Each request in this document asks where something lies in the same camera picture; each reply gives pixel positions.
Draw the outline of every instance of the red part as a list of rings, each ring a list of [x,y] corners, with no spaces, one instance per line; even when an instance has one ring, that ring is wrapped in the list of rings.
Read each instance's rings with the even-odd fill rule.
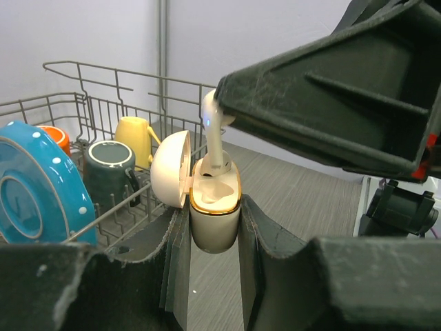
[[[436,143],[436,139],[438,137],[436,136],[436,134],[431,133],[429,135],[429,138],[427,139],[427,143],[426,143],[426,149],[430,150]],[[428,161],[424,161],[420,164],[420,167],[412,174],[413,178],[416,179],[421,179],[423,180],[426,177],[426,172],[427,172],[427,166],[428,166]]]

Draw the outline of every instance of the gray floor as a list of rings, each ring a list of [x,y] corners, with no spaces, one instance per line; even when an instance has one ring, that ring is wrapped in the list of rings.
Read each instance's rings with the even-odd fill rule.
[[[243,192],[274,221],[304,240],[351,236],[361,184],[349,183],[224,143]],[[237,243],[220,255],[192,246],[187,329],[243,330]]]

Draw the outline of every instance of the dark green mug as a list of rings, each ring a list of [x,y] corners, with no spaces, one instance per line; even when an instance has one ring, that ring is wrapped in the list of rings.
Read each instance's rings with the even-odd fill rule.
[[[134,169],[135,153],[124,143],[98,141],[86,150],[83,181],[92,201],[99,204],[101,214],[127,198],[126,185],[129,194],[139,190]],[[137,196],[130,201],[130,206],[139,203]]]

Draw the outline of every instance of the white wall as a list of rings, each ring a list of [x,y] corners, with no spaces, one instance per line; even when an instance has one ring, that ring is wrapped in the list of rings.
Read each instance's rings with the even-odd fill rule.
[[[325,37],[336,27],[350,0],[179,0],[170,4],[168,75],[216,85],[237,69]],[[194,98],[191,88],[170,84],[172,96]],[[174,108],[196,119],[194,107]],[[350,180],[357,174],[325,167],[228,128],[224,140],[273,157]]]
[[[156,72],[156,2],[151,0],[0,1],[0,103],[51,92],[80,92],[76,81],[45,72],[46,61],[73,60],[113,68]],[[74,67],[63,70],[76,74]],[[112,72],[90,79],[114,83]],[[156,82],[121,75],[126,103],[156,109]],[[86,89],[116,100],[115,90]],[[0,117],[0,125],[6,119]]]

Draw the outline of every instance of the orange bowl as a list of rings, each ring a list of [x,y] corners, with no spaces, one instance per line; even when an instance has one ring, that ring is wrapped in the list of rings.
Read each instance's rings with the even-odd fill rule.
[[[39,126],[57,143],[58,146],[70,157],[70,140],[66,131],[54,126]]]

